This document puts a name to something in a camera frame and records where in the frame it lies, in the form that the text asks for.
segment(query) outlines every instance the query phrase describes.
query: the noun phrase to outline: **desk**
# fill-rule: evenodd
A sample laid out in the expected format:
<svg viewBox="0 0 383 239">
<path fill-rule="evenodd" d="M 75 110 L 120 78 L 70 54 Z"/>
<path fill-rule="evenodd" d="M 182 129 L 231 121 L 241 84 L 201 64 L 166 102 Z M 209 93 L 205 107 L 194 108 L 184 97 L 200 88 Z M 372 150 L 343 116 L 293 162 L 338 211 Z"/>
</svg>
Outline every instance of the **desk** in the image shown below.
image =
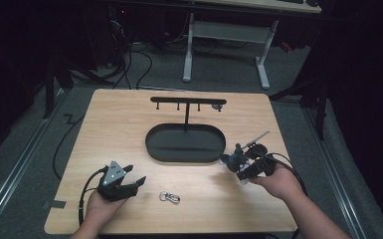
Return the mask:
<svg viewBox="0 0 383 239">
<path fill-rule="evenodd" d="M 145 147 L 149 130 L 160 123 L 183 123 L 185 106 L 160 104 L 151 97 L 224 99 L 221 112 L 212 106 L 190 108 L 189 123 L 205 123 L 220 129 L 226 152 L 270 129 L 259 140 L 269 152 L 287 155 L 269 98 L 261 94 L 197 93 L 97 90 L 58 189 L 56 200 L 64 209 L 52 208 L 45 230 L 70 234 L 79 227 L 78 204 L 88 178 L 116 160 L 134 169 L 122 184 L 146 176 L 138 194 L 118 211 L 103 229 L 105 234 L 230 233 L 293 231 L 296 226 L 285 204 L 262 187 L 242 185 L 225 165 L 213 163 L 162 163 L 151 158 Z M 90 184 L 97 186 L 99 176 Z M 177 205 L 160 201 L 162 191 L 177 194 Z"/>
<path fill-rule="evenodd" d="M 232 5 L 240 7 L 250 7 L 250 8 L 265 8 L 271 10 L 280 10 L 280 11 L 293 11 L 300 13 L 315 13 L 318 14 L 321 12 L 320 7 L 310 7 L 308 4 L 303 2 L 303 4 L 288 3 L 284 1 L 277 0 L 195 0 L 192 2 L 198 3 L 213 3 L 213 4 L 223 4 L 223 5 Z M 229 41 L 241 41 L 249 42 L 256 44 L 263 44 L 263 49 L 261 50 L 258 57 L 256 57 L 256 66 L 259 71 L 260 81 L 262 88 L 268 90 L 270 88 L 269 79 L 266 74 L 265 69 L 265 60 L 269 51 L 269 48 L 272 44 L 273 37 L 277 29 L 279 21 L 276 19 L 273 21 L 273 24 L 270 28 L 260 28 L 252 26 L 243 26 L 243 25 L 233 25 L 233 24 L 222 24 L 222 23 L 211 23 L 206 21 L 194 21 L 194 14 L 190 14 L 190 21 L 188 27 L 188 49 L 185 56 L 184 64 L 184 82 L 191 81 L 191 72 L 192 72 L 192 43 L 194 37 L 203 37 L 203 38 L 212 38 L 220 40 L 229 40 Z"/>
</svg>

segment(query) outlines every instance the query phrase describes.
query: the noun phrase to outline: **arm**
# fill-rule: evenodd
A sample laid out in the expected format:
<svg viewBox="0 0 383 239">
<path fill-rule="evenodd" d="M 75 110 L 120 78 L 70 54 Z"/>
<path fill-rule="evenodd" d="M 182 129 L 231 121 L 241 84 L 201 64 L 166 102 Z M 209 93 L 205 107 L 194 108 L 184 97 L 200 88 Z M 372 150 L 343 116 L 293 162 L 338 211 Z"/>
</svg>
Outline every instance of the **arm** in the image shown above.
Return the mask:
<svg viewBox="0 0 383 239">
<path fill-rule="evenodd" d="M 349 238 L 303 193 L 294 175 L 282 165 L 277 163 L 273 175 L 250 181 L 284 201 L 303 238 Z"/>
<path fill-rule="evenodd" d="M 110 221 L 126 200 L 109 202 L 104 200 L 98 192 L 94 191 L 89 198 L 85 220 L 76 233 L 71 236 L 71 239 L 97 238 L 100 230 Z"/>
</svg>

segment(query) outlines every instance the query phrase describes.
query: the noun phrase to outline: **hand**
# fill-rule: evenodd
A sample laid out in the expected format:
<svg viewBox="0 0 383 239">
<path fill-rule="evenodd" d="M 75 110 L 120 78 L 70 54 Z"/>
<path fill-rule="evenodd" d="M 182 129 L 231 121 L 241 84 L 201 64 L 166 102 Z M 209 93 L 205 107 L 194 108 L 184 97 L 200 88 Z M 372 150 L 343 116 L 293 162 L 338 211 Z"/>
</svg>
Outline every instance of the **hand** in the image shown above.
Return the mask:
<svg viewBox="0 0 383 239">
<path fill-rule="evenodd" d="M 283 201 L 303 194 L 302 188 L 293 173 L 279 163 L 276 164 L 272 175 L 256 176 L 250 178 L 250 181 L 261 185 L 271 196 Z"/>
<path fill-rule="evenodd" d="M 96 238 L 99 231 L 113 218 L 127 198 L 109 202 L 97 191 L 92 192 L 87 205 L 86 218 L 71 238 Z"/>
</svg>

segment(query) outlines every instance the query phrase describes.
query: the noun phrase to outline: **forearm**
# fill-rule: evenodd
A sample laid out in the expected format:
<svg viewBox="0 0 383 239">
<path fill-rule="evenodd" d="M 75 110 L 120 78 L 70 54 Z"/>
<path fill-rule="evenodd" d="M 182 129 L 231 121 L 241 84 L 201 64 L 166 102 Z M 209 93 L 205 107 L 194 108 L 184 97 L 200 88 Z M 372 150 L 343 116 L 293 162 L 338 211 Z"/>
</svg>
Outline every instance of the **forearm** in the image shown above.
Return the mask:
<svg viewBox="0 0 383 239">
<path fill-rule="evenodd" d="M 99 229 L 92 223 L 85 221 L 82 226 L 71 236 L 71 239 L 96 239 Z"/>
<path fill-rule="evenodd" d="M 285 203 L 303 238 L 349 238 L 305 195 L 293 197 Z"/>
</svg>

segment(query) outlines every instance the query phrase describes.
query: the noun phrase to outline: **table top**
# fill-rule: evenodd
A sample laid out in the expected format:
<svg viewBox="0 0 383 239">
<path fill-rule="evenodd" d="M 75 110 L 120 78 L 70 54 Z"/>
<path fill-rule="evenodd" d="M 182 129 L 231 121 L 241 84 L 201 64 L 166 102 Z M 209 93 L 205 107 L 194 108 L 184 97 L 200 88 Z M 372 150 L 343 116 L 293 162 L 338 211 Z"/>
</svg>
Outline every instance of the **table top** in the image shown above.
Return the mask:
<svg viewBox="0 0 383 239">
<path fill-rule="evenodd" d="M 321 8 L 311 7 L 305 1 L 302 4 L 290 3 L 285 1 L 278 0 L 194 0 L 195 2 L 200 3 L 213 3 L 213 4 L 224 4 L 231 6 L 240 6 L 240 7 L 254 7 L 254 8 L 264 8 L 271 10 L 280 10 L 280 11 L 291 11 L 299 13 L 320 13 Z"/>
<path fill-rule="evenodd" d="M 296 225 L 285 204 L 252 183 L 242 185 L 225 165 L 160 162 L 149 156 L 147 133 L 167 122 L 184 123 L 185 106 L 160 104 L 151 97 L 224 99 L 221 112 L 210 105 L 190 106 L 189 123 L 217 127 L 225 136 L 225 153 L 245 145 L 267 129 L 258 143 L 269 152 L 287 156 L 269 98 L 263 94 L 97 90 L 79 132 L 45 230 L 71 234 L 79 227 L 78 204 L 84 185 L 98 169 L 115 160 L 134 166 L 122 185 L 146 176 L 138 194 L 130 198 L 107 224 L 105 234 L 228 233 L 293 231 Z M 90 184 L 96 187 L 100 176 Z M 159 200 L 162 191 L 179 195 L 179 204 Z"/>
</svg>

